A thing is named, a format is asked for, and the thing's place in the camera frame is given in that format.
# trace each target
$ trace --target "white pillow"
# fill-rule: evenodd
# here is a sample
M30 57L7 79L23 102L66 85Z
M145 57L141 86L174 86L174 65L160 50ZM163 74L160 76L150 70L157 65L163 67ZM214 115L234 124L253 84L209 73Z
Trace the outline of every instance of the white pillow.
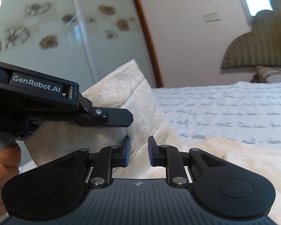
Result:
M95 128L81 127L72 122L48 121L25 142L37 166L80 148L88 148L94 153L104 146L120 145L125 136L132 140L131 159L147 143L150 135L162 144L170 134L174 134L134 60L110 73L83 95L96 107L128 109L134 122L128 128Z

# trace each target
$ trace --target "upholstered headboard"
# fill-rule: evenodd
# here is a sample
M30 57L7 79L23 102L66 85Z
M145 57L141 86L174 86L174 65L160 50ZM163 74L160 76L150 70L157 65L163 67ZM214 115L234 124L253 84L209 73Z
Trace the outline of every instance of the upholstered headboard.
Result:
M273 11L262 10L252 22L252 32L228 47L222 68L256 65L281 66L281 0L271 0Z

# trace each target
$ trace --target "white wall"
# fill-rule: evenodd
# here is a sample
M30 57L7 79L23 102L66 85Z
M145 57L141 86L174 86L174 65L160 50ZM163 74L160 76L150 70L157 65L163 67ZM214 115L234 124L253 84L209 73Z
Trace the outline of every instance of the white wall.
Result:
M250 27L239 0L141 0L165 87L250 81L254 69L220 66L229 44ZM219 11L222 20L204 23Z

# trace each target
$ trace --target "light switch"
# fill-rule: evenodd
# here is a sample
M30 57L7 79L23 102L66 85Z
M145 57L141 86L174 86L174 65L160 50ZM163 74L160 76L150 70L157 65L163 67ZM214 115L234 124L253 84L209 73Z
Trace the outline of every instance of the light switch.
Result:
M206 14L203 14L203 17L204 17L205 23L221 20L219 12L206 13Z
M219 12L214 12L212 16L214 21L221 20Z

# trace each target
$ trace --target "white bedsheet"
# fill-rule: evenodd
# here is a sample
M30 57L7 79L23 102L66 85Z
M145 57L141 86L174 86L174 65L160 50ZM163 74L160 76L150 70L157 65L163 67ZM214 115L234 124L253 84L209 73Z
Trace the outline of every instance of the white bedsheet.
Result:
M281 150L281 83L153 89L187 142L220 136Z

